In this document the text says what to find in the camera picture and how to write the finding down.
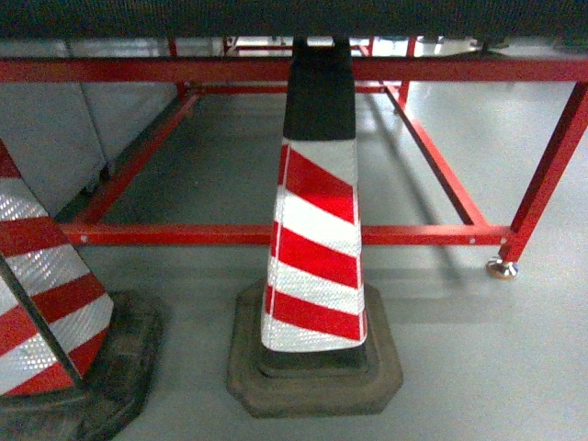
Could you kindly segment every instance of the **white reflective stripe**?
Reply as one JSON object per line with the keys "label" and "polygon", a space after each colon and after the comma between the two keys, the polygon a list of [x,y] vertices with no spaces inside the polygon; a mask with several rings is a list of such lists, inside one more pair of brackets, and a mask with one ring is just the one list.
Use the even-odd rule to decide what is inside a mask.
{"label": "white reflective stripe", "polygon": [[364,287],[353,289],[316,277],[272,257],[268,285],[276,291],[332,310],[359,315],[364,310]]}
{"label": "white reflective stripe", "polygon": [[92,303],[51,323],[51,331],[62,349],[70,353],[106,329],[110,323],[112,304],[112,300],[105,293]]}
{"label": "white reflective stripe", "polygon": [[22,179],[0,179],[0,221],[49,216]]}
{"label": "white reflective stripe", "polygon": [[6,262],[31,297],[90,272],[70,244],[16,255]]}
{"label": "white reflective stripe", "polygon": [[356,140],[287,141],[290,147],[350,186],[357,185]]}
{"label": "white reflective stripe", "polygon": [[285,228],[340,253],[361,254],[361,229],[299,198],[284,187],[277,190],[275,220]]}
{"label": "white reflective stripe", "polygon": [[317,352],[349,349],[365,341],[349,340],[336,335],[317,333],[276,320],[264,313],[261,340],[267,349],[278,352]]}
{"label": "white reflective stripe", "polygon": [[50,368],[57,358],[37,334],[0,356],[0,395]]}
{"label": "white reflective stripe", "polygon": [[6,314],[17,305],[17,298],[6,282],[0,277],[0,315]]}

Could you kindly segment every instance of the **metal foot pad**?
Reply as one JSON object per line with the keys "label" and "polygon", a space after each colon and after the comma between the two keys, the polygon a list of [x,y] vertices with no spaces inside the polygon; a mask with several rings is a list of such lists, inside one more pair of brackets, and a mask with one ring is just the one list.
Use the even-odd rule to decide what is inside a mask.
{"label": "metal foot pad", "polygon": [[159,314],[130,294],[115,302],[107,337],[81,389],[0,399],[0,439],[102,441],[140,412],[162,334]]}
{"label": "metal foot pad", "polygon": [[260,321],[265,283],[239,294],[229,356],[227,389],[254,417],[334,416],[381,413],[402,384],[401,365],[384,305],[365,286],[367,369],[346,375],[268,376],[260,368],[264,347]]}
{"label": "metal foot pad", "polygon": [[518,264],[516,262],[505,262],[500,257],[493,257],[486,264],[488,272],[498,278],[511,280],[518,274]]}

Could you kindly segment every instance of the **traffic cone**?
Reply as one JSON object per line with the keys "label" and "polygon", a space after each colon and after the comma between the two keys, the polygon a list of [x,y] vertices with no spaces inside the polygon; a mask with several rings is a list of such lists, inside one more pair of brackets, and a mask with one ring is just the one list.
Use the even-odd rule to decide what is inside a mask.
{"label": "traffic cone", "polygon": [[[135,329],[115,321],[121,314],[139,317]],[[0,142],[0,435],[114,435],[144,399],[136,382],[149,377],[157,338],[140,338],[158,335],[159,328],[146,305],[110,298]],[[137,378],[115,379],[123,368],[120,342],[138,331],[135,359],[122,363]],[[145,353],[145,366],[137,351]]]}
{"label": "traffic cone", "polygon": [[253,416],[379,413],[401,370],[362,277],[348,41],[295,42],[284,137],[267,282],[238,297],[228,389]]}

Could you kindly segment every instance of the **gray floor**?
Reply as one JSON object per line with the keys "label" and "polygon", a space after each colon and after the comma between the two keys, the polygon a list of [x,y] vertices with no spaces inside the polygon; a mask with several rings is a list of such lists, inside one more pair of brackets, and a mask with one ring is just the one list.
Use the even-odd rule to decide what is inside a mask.
{"label": "gray floor", "polygon": [[[410,103],[491,221],[508,222],[568,84],[428,84]],[[207,97],[112,210],[110,221],[270,222],[283,96]],[[357,97],[365,224],[458,218],[381,96]],[[265,247],[85,248],[111,290],[157,298],[166,331],[153,391],[117,441],[158,439],[588,439],[588,136],[514,282],[493,247],[366,247],[405,382],[379,416],[255,420],[224,388],[236,294]]]}

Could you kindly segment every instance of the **red metal bar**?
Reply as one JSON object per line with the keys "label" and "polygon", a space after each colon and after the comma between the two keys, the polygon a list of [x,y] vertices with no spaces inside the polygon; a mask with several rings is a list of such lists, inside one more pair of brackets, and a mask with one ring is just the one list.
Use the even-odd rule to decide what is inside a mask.
{"label": "red metal bar", "polygon": [[[202,87],[203,95],[243,95],[243,94],[285,94],[288,86],[283,85],[207,85]],[[358,94],[383,94],[384,85],[356,85]]]}
{"label": "red metal bar", "polygon": [[188,92],[180,100],[178,109],[172,116],[162,123],[159,130],[122,166],[100,191],[92,197],[88,206],[73,220],[74,222],[99,222],[114,204],[133,178],[147,164],[152,155],[164,143],[165,139],[174,131],[191,108],[199,100],[195,92]]}
{"label": "red metal bar", "polygon": [[[62,224],[75,245],[269,245],[271,225]],[[364,226],[364,245],[497,245],[508,227],[473,225]]]}
{"label": "red metal bar", "polygon": [[268,45],[268,46],[255,46],[255,45],[239,45],[233,46],[234,51],[292,51],[292,46],[280,46],[280,45]]}
{"label": "red metal bar", "polygon": [[370,37],[369,43],[367,44],[367,53],[369,54],[370,57],[372,57],[374,55],[374,41],[375,41],[375,37]]}
{"label": "red metal bar", "polygon": [[[175,39],[173,37],[167,39],[167,46],[169,47],[170,57],[177,58],[177,45],[175,44]],[[183,82],[175,83],[175,90],[177,90],[178,98],[183,98],[187,92],[187,88]]]}
{"label": "red metal bar", "polygon": [[[0,83],[287,81],[289,57],[1,59]],[[588,59],[357,57],[357,81],[588,82]]]}
{"label": "red metal bar", "polygon": [[433,173],[435,173],[441,187],[447,193],[459,217],[468,225],[488,225],[476,203],[469,195],[468,190],[459,182],[458,177],[443,157],[443,154],[436,148],[421,123],[408,109],[406,102],[401,100],[399,93],[396,92],[393,86],[386,85],[386,90],[392,104],[413,136],[416,145],[421,149],[424,158],[433,169]]}
{"label": "red metal bar", "polygon": [[362,57],[371,57],[371,52],[366,46],[359,46],[357,49],[361,52]]}
{"label": "red metal bar", "polygon": [[506,262],[517,262],[537,226],[551,195],[588,128],[588,83],[577,84],[543,153],[537,170],[514,216],[511,240],[500,249]]}
{"label": "red metal bar", "polygon": [[[354,45],[351,46],[352,51],[361,51],[362,46]],[[254,45],[254,44],[244,44],[239,46],[233,46],[232,49],[234,51],[292,51],[292,46],[281,46],[281,45]]]}
{"label": "red metal bar", "polygon": [[[406,58],[414,58],[414,49],[416,48],[416,37],[410,37],[408,39],[408,47],[406,48]],[[409,80],[402,81],[401,88],[399,90],[399,96],[405,103],[408,102],[408,89],[411,86]]]}

